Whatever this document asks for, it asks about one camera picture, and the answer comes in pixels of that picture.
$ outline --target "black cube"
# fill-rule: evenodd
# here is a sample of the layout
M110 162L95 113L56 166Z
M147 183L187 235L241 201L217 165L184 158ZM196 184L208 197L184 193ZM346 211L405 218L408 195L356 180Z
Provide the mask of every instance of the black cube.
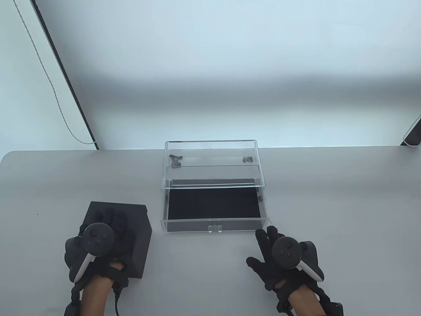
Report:
M96 211L104 211L107 208L124 212L127 216L128 225L135 234L131 260L127 262L127 273L129 278L140 279L143 276L149 241L152 235L152 227L147 214L148 210L145 205L92 201L89 204L83 223L93 222Z

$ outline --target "white controller grip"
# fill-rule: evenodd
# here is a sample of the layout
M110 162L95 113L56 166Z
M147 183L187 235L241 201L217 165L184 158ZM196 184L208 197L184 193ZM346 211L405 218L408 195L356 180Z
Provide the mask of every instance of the white controller grip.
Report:
M298 270L304 270L305 273L307 273L313 280L316 280L317 282L323 282L322 278L313 271L303 260L300 261L300 263L296 266Z
M77 274L75 276L75 281L74 281L75 283L80 280L80 278L83 276L83 274L85 273L86 269L88 268L88 265L91 262L93 262L95 260L95 258L96 257L93 256L93 255L91 255L91 254L87 254L86 255L85 259L83 260L83 262L82 262L82 264L81 264L81 266L79 268L79 271L77 272Z

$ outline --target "black cable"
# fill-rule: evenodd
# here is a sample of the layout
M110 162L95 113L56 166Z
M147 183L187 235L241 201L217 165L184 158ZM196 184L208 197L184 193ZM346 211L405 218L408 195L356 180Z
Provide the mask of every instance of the black cable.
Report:
M118 299L120 298L120 294L121 294L121 290L120 289L115 289L114 290L114 296L115 296L115 305L114 305L114 307L115 307L115 314L117 316L120 316L119 313L118 313L118 308L117 308L117 303L118 303Z

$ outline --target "black wall trim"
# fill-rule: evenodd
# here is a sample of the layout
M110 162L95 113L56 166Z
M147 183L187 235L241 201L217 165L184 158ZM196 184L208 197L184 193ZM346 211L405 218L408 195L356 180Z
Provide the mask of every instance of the black wall trim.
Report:
M34 7L34 10L35 10L35 12L36 12L36 14L38 16L38 19L39 19L39 21L40 21L40 23L41 23L41 25L42 25L42 27L44 29L44 33L47 36L48 42L50 43L51 49L53 50L54 56L56 57L56 60L59 63L61 72L63 73L63 76L66 79L66 82L67 82L67 85L69 86L70 92L72 93L72 96L75 99L75 102L76 102L76 105L77 105L77 107L78 107L78 109L80 111L80 114L82 115L83 121L86 124L86 128L88 129L89 134L92 137L92 141L95 142L95 137L92 134L91 128L89 127L88 121L86 120L85 114L83 113L83 110L82 110L82 108L80 106L79 100L77 99L76 93L75 93L75 91L74 91L74 89L72 87L72 84L70 83L70 79L67 76L66 70L64 69L63 63L61 62L61 59L60 59L60 56L59 56L59 54L58 54L58 52L56 50L56 47L54 46L53 39L50 36L50 33L49 33L48 29L47 29L47 25L44 22L43 16L41 15L41 12L40 12L40 10L38 8L38 5L37 5L37 3L36 3L35 0L31 0L31 2L32 2L32 6Z
M408 136L405 138L405 141L409 145L418 146L421 143L421 120L414 126L412 131L409 132Z

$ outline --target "window blind cord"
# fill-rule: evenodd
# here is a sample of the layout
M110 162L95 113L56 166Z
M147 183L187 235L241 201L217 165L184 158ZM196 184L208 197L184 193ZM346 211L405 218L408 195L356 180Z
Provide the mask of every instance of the window blind cord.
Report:
M40 61L40 64L41 64L41 67L43 68L43 71L44 71L44 73L45 73L45 76L47 77L48 82L50 83L51 89L53 90L54 97L56 98L56 103L57 103L57 106L59 107L61 117L63 118L64 124L66 125L67 130L68 130L68 131L69 131L69 133L73 136L73 138L74 138L75 140L77 140L79 143L86 144L86 145L95 144L96 142L90 142L90 143L88 143L88 142L82 142L82 141L81 141L80 139L78 139L78 138L75 136L75 134L73 134L73 132L71 131L71 129L70 129L70 127L69 127L69 125L67 124L66 118L64 117L63 111L62 111L62 109L61 109L60 102L59 102L59 98L57 97L56 89L54 88L53 82L51 81L50 76L48 75L48 72L47 72L47 70L45 69L44 63L43 63L43 61L41 60L41 57L40 57L40 54L39 54L39 52L38 52L37 46L35 45L35 42L34 42L34 40L33 40L33 38L32 38L32 35L31 35L31 33L29 32L28 26L26 25L26 22L25 22L25 20L24 20L24 18L23 18L23 16L22 16L22 14L21 14L21 11L19 10L19 7L18 7L18 5L17 5L17 3L16 3L16 0L12 0L12 1L13 1L13 3L14 3L15 7L16 7L16 10L18 11L19 17L21 18L21 21L22 21L22 23L23 23L23 25L24 25L24 27L25 27L25 29L26 29L26 32L28 33L29 39L31 40L32 46L33 46L33 47L34 47L34 49L35 49L35 53L37 54L38 60Z

